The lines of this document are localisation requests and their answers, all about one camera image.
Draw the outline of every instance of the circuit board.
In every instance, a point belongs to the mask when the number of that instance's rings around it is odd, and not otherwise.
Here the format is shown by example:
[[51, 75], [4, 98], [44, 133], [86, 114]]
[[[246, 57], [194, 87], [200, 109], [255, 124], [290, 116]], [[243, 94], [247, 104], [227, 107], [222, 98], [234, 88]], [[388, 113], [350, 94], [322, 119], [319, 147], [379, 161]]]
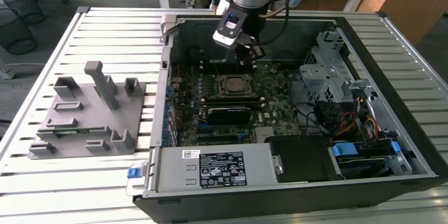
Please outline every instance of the circuit board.
[[[290, 102], [291, 70], [282, 70], [278, 63], [260, 62], [252, 74], [239, 75], [250, 85], [250, 94], [256, 94], [264, 101], [264, 106], [251, 111], [247, 123], [238, 125], [210, 125], [204, 106], [200, 101], [204, 97], [216, 98], [224, 94], [220, 80], [236, 75], [204, 74], [199, 67], [178, 65], [174, 68], [172, 82], [175, 87], [178, 146], [204, 145], [202, 139], [214, 137], [208, 144], [226, 144], [216, 139], [224, 136], [236, 136], [238, 143], [256, 143], [255, 129], [271, 126], [274, 135], [299, 135], [300, 124], [298, 114]], [[240, 85], [232, 80], [232, 87]]]

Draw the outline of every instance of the mesh trash can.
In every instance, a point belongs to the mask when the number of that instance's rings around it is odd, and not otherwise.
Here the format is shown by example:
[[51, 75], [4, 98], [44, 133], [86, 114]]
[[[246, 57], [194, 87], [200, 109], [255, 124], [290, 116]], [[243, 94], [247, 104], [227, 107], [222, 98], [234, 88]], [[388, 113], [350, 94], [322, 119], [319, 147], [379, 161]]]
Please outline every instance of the mesh trash can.
[[22, 13], [23, 21], [35, 24], [44, 20], [38, 0], [3, 0], [10, 8], [18, 9]]
[[20, 18], [18, 9], [0, 9], [0, 46], [12, 55], [22, 55], [38, 46], [38, 41]]

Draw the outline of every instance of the slotted metal table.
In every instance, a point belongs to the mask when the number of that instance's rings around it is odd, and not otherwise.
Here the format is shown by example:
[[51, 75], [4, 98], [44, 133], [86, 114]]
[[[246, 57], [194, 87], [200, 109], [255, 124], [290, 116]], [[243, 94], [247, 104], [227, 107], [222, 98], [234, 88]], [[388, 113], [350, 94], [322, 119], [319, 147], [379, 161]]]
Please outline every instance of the slotted metal table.
[[[0, 223], [154, 223], [127, 196], [127, 170], [148, 158], [166, 14], [204, 10], [91, 8], [76, 13], [46, 68], [0, 142]], [[344, 16], [378, 61], [427, 135], [448, 160], [448, 86], [387, 18], [378, 14], [292, 12]], [[30, 160], [28, 147], [55, 96], [60, 76], [92, 83], [88, 60], [104, 63], [116, 82], [147, 83], [138, 151], [132, 155]], [[355, 57], [355, 68], [360, 70]], [[448, 185], [406, 194], [376, 207], [339, 209], [208, 223], [448, 223]]]

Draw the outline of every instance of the power supply label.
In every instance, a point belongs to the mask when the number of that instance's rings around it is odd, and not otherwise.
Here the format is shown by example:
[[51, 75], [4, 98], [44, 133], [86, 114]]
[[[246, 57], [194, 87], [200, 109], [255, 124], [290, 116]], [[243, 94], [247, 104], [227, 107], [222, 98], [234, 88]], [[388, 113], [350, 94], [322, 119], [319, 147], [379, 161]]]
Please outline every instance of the power supply label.
[[200, 154], [203, 188], [247, 186], [243, 152]]

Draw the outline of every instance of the blue latch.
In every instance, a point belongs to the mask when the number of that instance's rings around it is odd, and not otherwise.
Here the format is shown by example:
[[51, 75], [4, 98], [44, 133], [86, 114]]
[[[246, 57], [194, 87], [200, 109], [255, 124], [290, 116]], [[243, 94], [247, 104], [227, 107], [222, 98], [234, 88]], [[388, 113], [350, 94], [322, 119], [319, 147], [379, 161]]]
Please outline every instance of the blue latch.
[[142, 178], [142, 167], [128, 169], [128, 178]]
[[399, 143], [396, 141], [392, 141], [391, 145], [392, 145], [395, 153], [399, 153], [402, 151], [402, 147]]
[[332, 148], [335, 156], [358, 155], [356, 146], [354, 143], [338, 143]]

